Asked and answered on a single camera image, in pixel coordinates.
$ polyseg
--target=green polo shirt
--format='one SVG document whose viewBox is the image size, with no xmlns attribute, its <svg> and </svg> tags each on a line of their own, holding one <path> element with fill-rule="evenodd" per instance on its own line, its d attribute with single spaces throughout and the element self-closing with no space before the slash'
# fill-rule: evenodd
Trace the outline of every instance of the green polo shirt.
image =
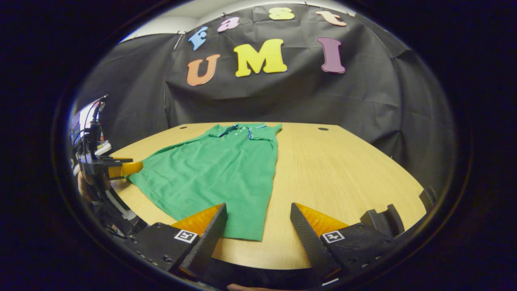
<svg viewBox="0 0 517 291">
<path fill-rule="evenodd" d="M 281 128 L 216 125 L 152 154 L 128 179 L 176 220 L 225 202 L 224 237 L 261 241 Z"/>
</svg>

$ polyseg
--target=black backdrop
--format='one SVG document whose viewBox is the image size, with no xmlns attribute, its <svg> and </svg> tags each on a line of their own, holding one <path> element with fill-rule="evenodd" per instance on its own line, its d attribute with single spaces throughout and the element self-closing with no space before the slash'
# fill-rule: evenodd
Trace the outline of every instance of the black backdrop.
<svg viewBox="0 0 517 291">
<path fill-rule="evenodd" d="M 68 110 L 71 103 L 65 98 L 65 107 L 59 107 L 63 91 L 70 90 L 118 39 L 169 8 L 162 2 L 128 25 L 157 2 L 8 2 L 1 19 L 6 28 L 0 54 L 5 71 L 2 118 L 9 149 L 3 174 L 14 177 L 3 181 L 2 214 L 10 214 L 2 224 L 4 288 L 165 289 L 140 270 L 123 265 L 81 229 L 59 195 L 73 191 L 72 186 L 55 180 L 57 174 L 67 175 L 69 166 L 63 162 L 52 167 L 57 156 L 51 153 L 64 152 L 64 147 L 49 142 L 56 108 Z M 474 149 L 463 199 L 440 232 L 411 258 L 361 289 L 513 289 L 514 236 L 508 217 L 515 214 L 515 100 L 509 72 L 514 71 L 510 48 L 515 3 L 348 4 L 396 31 L 425 57 L 454 103 L 455 114 L 470 116 L 471 126 L 464 124 L 459 132 L 471 139 Z M 57 126 L 63 132 L 65 128 Z"/>
<path fill-rule="evenodd" d="M 291 20 L 272 20 L 273 7 L 290 8 Z M 316 14 L 331 11 L 348 25 Z M 218 33 L 221 22 L 239 25 Z M 188 41 L 207 26 L 197 50 Z M 344 74 L 324 72 L 318 37 L 341 42 Z M 287 71 L 235 76 L 245 43 L 256 50 L 280 38 Z M 187 83 L 188 63 L 220 54 L 210 81 Z M 199 75 L 206 71 L 201 63 Z M 369 19 L 295 4 L 255 6 L 229 13 L 188 32 L 146 35 L 117 45 L 95 67 L 77 96 L 82 108 L 104 95 L 101 116 L 113 150 L 185 123 L 272 121 L 337 124 L 393 158 L 424 187 L 440 193 L 456 162 L 451 109 L 437 79 L 419 56 Z"/>
</svg>

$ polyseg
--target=black cloth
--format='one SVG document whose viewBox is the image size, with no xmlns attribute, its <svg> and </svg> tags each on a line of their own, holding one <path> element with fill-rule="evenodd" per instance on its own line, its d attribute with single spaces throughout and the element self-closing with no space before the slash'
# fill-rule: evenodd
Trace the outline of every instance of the black cloth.
<svg viewBox="0 0 517 291">
<path fill-rule="evenodd" d="M 78 108 L 103 94 L 110 100 L 101 115 L 105 136 L 118 150 L 170 127 L 199 122 L 301 122 L 337 124 L 369 142 L 413 175 L 423 187 L 445 189 L 456 161 L 456 134 L 449 103 L 424 61 L 403 42 L 357 14 L 330 11 L 347 23 L 335 26 L 320 7 L 282 4 L 291 20 L 272 20 L 256 6 L 229 13 L 185 36 L 158 34 L 120 43 L 87 78 Z M 239 26 L 218 33 L 225 19 Z M 207 26 L 197 50 L 188 39 Z M 318 37 L 341 42 L 343 74 L 325 72 Z M 249 43 L 256 51 L 283 39 L 287 71 L 236 77 L 237 53 Z M 188 63 L 220 54 L 207 83 L 187 83 Z"/>
</svg>

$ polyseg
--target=wooden table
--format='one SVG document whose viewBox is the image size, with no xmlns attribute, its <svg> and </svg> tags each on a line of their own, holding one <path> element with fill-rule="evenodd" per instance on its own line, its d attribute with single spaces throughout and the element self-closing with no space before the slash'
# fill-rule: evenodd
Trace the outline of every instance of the wooden table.
<svg viewBox="0 0 517 291">
<path fill-rule="evenodd" d="M 197 137 L 216 124 L 177 126 L 135 142 L 113 156 L 140 161 L 162 148 Z M 214 258 L 265 269 L 310 268 L 289 218 L 292 202 L 349 225 L 360 222 L 367 210 L 385 211 L 388 204 L 398 210 L 405 229 L 425 214 L 418 198 L 422 186 L 375 147 L 337 125 L 282 124 L 277 134 L 278 160 L 262 242 L 221 238 Z M 112 185 L 147 223 L 176 222 L 129 181 L 116 180 Z"/>
</svg>

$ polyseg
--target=cable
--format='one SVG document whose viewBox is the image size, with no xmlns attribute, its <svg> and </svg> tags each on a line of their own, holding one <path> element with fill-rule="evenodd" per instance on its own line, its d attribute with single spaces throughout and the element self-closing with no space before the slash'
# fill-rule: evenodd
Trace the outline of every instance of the cable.
<svg viewBox="0 0 517 291">
<path fill-rule="evenodd" d="M 95 103 L 97 103 L 97 101 L 99 101 L 99 100 L 100 100 L 100 98 L 95 100 L 95 101 L 93 101 L 92 106 L 90 106 L 90 109 L 88 110 L 88 113 L 86 114 L 86 119 L 84 120 L 84 126 L 83 126 L 82 131 L 85 131 L 86 123 L 88 123 L 88 116 L 90 115 L 90 111 L 92 110 L 92 108 L 95 105 Z M 85 158 L 85 162 L 87 162 L 87 160 L 86 160 L 86 146 L 85 146 L 84 140 L 85 140 L 85 138 L 83 137 L 83 155 L 84 155 L 84 158 Z M 83 174 L 83 176 L 85 175 L 83 167 L 81 167 L 81 173 Z"/>
<path fill-rule="evenodd" d="M 101 108 L 103 108 L 103 105 L 102 105 L 102 103 L 104 102 L 103 100 L 106 99 L 107 97 L 108 97 L 108 95 L 106 94 L 106 95 L 104 95 L 104 96 L 99 98 L 99 100 L 100 100 L 99 106 L 95 107 L 94 114 L 92 114 L 92 120 L 93 121 L 97 121 L 97 117 L 99 116 L 99 112 L 101 112 L 102 111 Z"/>
<path fill-rule="evenodd" d="M 81 134 L 81 132 L 83 132 L 84 129 L 80 130 L 79 133 L 75 136 L 75 138 L 73 139 L 72 141 L 72 146 L 75 144 L 75 141 L 77 140 L 77 138 L 79 137 L 79 135 Z"/>
</svg>

